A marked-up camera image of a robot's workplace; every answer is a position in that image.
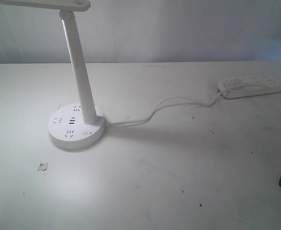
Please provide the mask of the white power strip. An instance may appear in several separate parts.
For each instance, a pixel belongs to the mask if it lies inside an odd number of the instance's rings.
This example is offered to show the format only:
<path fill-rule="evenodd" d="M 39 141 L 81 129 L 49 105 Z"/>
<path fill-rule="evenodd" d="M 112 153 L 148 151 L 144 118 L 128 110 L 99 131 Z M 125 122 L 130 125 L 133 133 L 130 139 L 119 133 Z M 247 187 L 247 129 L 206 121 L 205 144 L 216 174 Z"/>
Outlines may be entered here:
<path fill-rule="evenodd" d="M 243 86 L 236 89 L 230 88 L 229 82 L 232 79 L 242 79 Z M 281 72 L 224 79 L 218 82 L 217 88 L 227 99 L 279 93 L 281 92 Z"/>

